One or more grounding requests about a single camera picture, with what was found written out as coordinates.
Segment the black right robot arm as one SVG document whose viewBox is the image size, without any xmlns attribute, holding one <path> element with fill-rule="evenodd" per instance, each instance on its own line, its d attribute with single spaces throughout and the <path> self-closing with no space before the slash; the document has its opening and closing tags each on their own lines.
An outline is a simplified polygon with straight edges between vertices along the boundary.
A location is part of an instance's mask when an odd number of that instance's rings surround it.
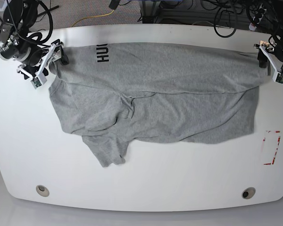
<svg viewBox="0 0 283 226">
<path fill-rule="evenodd" d="M 41 0 L 7 0 L 4 5 L 3 21 L 0 26 L 0 58 L 20 62 L 17 72 L 24 79 L 30 79 L 37 88 L 47 82 L 47 66 L 59 61 L 69 63 L 59 39 L 47 44 L 53 33 L 53 18 Z M 39 17 L 38 8 L 42 7 L 49 19 L 49 32 L 46 37 L 41 32 L 30 32 Z"/>
</svg>

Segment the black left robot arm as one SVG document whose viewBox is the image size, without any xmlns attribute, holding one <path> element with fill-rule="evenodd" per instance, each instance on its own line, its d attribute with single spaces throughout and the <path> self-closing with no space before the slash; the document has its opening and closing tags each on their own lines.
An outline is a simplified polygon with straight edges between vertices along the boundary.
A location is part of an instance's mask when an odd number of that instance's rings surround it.
<svg viewBox="0 0 283 226">
<path fill-rule="evenodd" d="M 66 66 L 58 68 L 57 63 L 50 63 L 51 71 L 59 77 L 72 74 L 75 79 L 89 75 L 94 81 L 129 79 L 184 77 L 185 79 L 209 80 L 216 77 L 238 77 L 243 74 L 250 78 L 252 74 L 261 74 L 270 63 L 274 68 L 273 80 L 283 83 L 283 0 L 213 0 L 216 26 L 223 12 L 239 15 L 245 12 L 251 27 L 260 27 L 261 18 L 268 14 L 272 18 L 272 28 L 262 27 L 271 35 L 274 43 L 261 43 L 259 50 L 259 67 L 255 67 L 245 55 L 227 52 L 222 49 L 201 48 L 195 46 L 172 45 L 171 55 L 163 57 L 167 46 L 162 43 L 121 43 L 106 48 L 103 61 L 93 64 L 83 57 L 83 48 L 69 48 L 66 55 L 78 52 L 79 56 Z"/>
</svg>

